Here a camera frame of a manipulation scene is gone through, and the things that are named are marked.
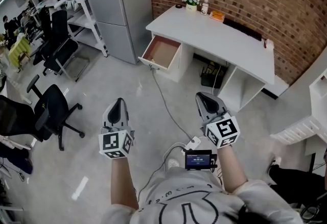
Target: digital display screen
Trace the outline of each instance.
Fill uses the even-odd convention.
[[[189,166],[207,166],[210,165],[210,155],[188,155],[186,164]]]

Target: flower pot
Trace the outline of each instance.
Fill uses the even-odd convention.
[[[186,10],[192,11],[192,12],[196,12],[198,10],[198,6],[191,6],[188,4],[186,4],[185,8],[186,8]]]

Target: potted plant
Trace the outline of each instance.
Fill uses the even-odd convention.
[[[188,11],[197,11],[198,5],[200,4],[200,0],[183,0],[184,3],[186,3],[186,10]]]

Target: power strip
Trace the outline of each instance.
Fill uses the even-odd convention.
[[[194,136],[192,140],[193,140],[193,142],[190,141],[185,146],[185,150],[189,150],[189,149],[195,150],[200,145],[200,143],[201,143],[201,140],[198,137],[196,137],[196,136]]]

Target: white cube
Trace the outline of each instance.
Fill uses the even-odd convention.
[[[126,130],[100,134],[100,153],[110,159],[127,157],[133,140]]]
[[[217,148],[235,143],[240,135],[240,128],[235,116],[207,124],[206,136]]]

